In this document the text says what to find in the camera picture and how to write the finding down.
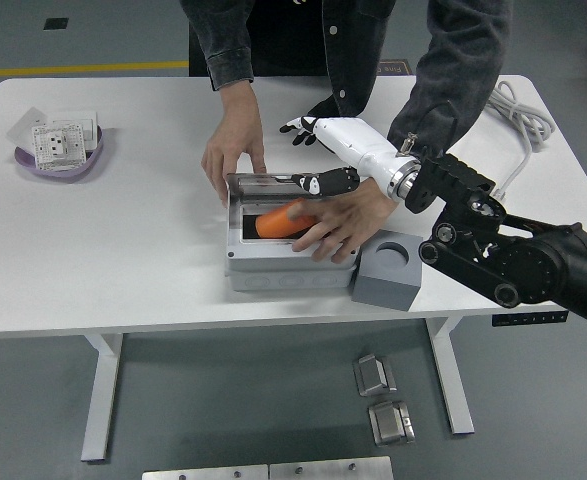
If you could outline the person's left hand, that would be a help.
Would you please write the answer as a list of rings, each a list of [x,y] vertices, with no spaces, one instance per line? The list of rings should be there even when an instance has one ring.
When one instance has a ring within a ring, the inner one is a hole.
[[[373,179],[363,181],[353,192],[295,203],[287,210],[291,220],[311,216],[317,223],[293,243],[292,250],[300,252],[317,245],[312,253],[314,261],[329,257],[333,263],[342,263],[385,225],[397,207]]]

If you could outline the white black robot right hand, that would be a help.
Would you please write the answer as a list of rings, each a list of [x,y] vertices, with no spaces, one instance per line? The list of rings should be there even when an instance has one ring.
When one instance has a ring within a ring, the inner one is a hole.
[[[294,174],[291,181],[314,196],[335,196],[354,191],[362,176],[376,181],[390,199],[404,200],[417,177],[419,161],[400,154],[379,132],[359,118],[303,116],[280,128],[282,133],[298,132],[296,145],[318,140],[346,166],[324,173]]]

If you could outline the person's right hand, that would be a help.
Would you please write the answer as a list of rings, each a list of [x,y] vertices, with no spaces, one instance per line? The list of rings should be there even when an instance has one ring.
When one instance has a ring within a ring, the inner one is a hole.
[[[224,207],[228,204],[227,176],[235,173],[242,154],[254,173],[266,173],[261,121],[224,118],[207,142],[201,166]]]

